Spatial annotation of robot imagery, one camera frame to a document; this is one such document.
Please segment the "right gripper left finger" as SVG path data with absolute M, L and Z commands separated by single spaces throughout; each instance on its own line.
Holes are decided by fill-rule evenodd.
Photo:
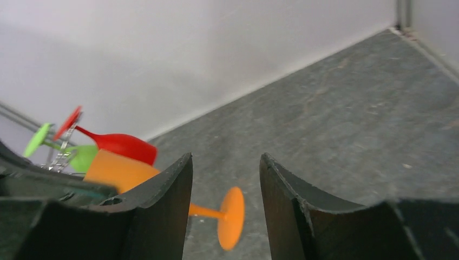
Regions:
M 182 259 L 192 179 L 186 153 L 117 194 L 1 145 L 1 259 Z

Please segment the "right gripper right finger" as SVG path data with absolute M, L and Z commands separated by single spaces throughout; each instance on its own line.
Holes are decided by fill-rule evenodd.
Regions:
M 268 153 L 259 177 L 273 259 L 458 259 L 458 200 L 369 206 L 300 179 Z

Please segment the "orange wine glass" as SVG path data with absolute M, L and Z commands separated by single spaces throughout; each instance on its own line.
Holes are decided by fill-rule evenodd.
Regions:
M 101 149 L 92 160 L 83 180 L 110 185 L 118 193 L 125 193 L 158 174 L 159 170 L 145 162 Z M 232 187 L 218 211 L 190 203 L 188 215 L 217 219 L 219 244 L 224 250 L 231 251 L 239 242 L 244 227 L 245 201 L 242 190 L 237 186 Z

